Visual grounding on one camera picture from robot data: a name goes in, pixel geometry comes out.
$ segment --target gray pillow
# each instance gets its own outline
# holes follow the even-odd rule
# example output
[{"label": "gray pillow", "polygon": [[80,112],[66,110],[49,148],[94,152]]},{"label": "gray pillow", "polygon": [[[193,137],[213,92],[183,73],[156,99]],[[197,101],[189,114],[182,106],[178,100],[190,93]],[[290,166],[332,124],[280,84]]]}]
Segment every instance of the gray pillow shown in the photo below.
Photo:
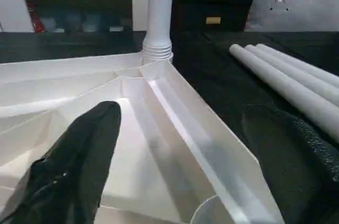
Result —
[{"label": "gray pillow", "polygon": [[339,0],[253,0],[245,31],[339,31]]}]

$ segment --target white plastic rod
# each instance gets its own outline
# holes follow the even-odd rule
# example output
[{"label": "white plastic rod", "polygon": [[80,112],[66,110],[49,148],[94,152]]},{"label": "white plastic rod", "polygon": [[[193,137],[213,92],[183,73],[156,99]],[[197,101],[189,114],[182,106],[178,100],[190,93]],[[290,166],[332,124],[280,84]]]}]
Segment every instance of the white plastic rod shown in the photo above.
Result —
[{"label": "white plastic rod", "polygon": [[239,45],[230,53],[339,142],[339,108]]},{"label": "white plastic rod", "polygon": [[310,73],[311,75],[339,88],[339,77],[338,76],[333,75],[332,73],[329,73],[323,69],[319,69],[318,67],[315,67],[311,64],[298,60],[297,58],[286,55],[285,53],[277,51],[273,48],[270,48],[264,44],[258,44],[256,46],[263,51],[274,54],[277,58],[285,62],[288,62],[290,65],[298,67],[299,69],[302,69],[306,71],[307,73]]},{"label": "white plastic rod", "polygon": [[270,65],[292,77],[299,83],[303,84],[305,87],[319,94],[321,97],[327,99],[336,106],[339,106],[339,89],[335,86],[301,69],[298,69],[297,67],[294,67],[289,63],[278,59],[275,55],[267,53],[253,45],[247,45],[245,49],[255,54],[259,58],[267,61]]},{"label": "white plastic rod", "polygon": [[172,58],[171,12],[172,0],[148,1],[147,34],[142,44],[144,63]]}]

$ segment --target white plastic tray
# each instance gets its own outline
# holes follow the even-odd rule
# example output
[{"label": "white plastic tray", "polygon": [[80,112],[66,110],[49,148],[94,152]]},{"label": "white plastic tray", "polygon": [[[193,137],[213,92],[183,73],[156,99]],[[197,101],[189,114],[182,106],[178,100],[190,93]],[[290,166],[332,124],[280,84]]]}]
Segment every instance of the white plastic tray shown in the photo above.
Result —
[{"label": "white plastic tray", "polygon": [[140,65],[138,54],[1,65],[0,204],[76,117],[114,100],[122,124],[96,223],[190,223],[215,194],[214,223],[283,223],[256,158],[175,68]]}]

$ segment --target yellow label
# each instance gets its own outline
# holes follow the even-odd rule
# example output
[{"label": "yellow label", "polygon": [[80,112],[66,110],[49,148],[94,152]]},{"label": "yellow label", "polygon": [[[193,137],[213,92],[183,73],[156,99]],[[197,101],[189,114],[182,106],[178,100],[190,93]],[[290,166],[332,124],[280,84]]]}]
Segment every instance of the yellow label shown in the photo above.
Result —
[{"label": "yellow label", "polygon": [[221,17],[219,16],[208,16],[206,18],[206,24],[220,24],[221,23]]}]

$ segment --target red object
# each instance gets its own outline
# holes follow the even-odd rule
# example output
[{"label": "red object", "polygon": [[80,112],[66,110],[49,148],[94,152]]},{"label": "red object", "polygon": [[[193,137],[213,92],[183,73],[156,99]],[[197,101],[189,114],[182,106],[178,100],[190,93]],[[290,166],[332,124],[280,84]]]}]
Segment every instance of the red object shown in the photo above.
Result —
[{"label": "red object", "polygon": [[43,23],[40,21],[39,16],[37,15],[37,13],[34,10],[34,4],[27,3],[27,6],[28,6],[28,10],[30,12],[30,16],[31,16],[31,20],[32,20],[35,32],[46,32],[46,29],[45,29]]}]

